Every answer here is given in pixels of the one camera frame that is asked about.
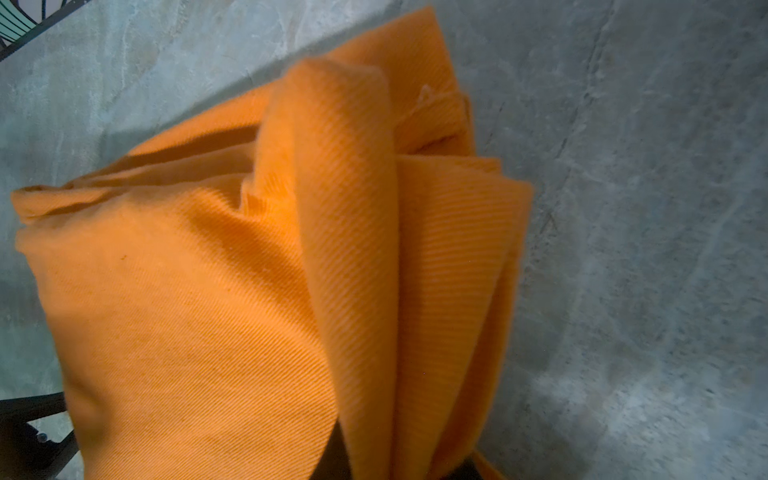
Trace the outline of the orange pants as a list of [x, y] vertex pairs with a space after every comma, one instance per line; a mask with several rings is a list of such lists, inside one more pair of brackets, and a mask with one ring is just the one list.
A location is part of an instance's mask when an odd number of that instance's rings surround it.
[[15, 191], [86, 477], [496, 478], [532, 198], [430, 8]]

